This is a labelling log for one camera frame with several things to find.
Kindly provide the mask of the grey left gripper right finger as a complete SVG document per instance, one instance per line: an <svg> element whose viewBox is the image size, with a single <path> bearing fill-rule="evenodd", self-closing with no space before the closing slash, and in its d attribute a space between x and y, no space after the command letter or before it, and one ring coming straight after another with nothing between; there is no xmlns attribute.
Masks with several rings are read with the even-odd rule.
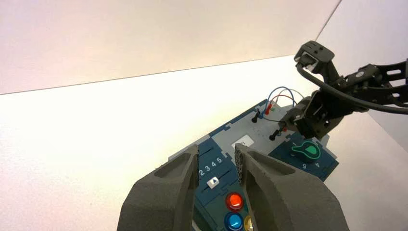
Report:
<svg viewBox="0 0 408 231"><path fill-rule="evenodd" d="M349 230L338 199L316 176L240 143L235 163L254 230Z"/></svg>

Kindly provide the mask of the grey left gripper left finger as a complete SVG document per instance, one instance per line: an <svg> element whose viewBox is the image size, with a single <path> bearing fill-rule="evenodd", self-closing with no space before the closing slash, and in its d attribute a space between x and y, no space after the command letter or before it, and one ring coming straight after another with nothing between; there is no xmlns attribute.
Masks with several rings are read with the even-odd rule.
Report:
<svg viewBox="0 0 408 231"><path fill-rule="evenodd" d="M121 207L117 230L192 230L198 168L195 144L136 181Z"/></svg>

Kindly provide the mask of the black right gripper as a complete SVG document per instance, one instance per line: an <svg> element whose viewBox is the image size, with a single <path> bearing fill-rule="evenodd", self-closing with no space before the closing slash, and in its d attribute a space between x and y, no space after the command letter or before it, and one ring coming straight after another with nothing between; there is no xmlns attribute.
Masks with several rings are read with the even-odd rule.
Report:
<svg viewBox="0 0 408 231"><path fill-rule="evenodd" d="M280 129L297 129L307 139L321 139L343 119L353 113L353 106L327 92L316 90L304 97L296 107L286 111L280 119Z"/></svg>

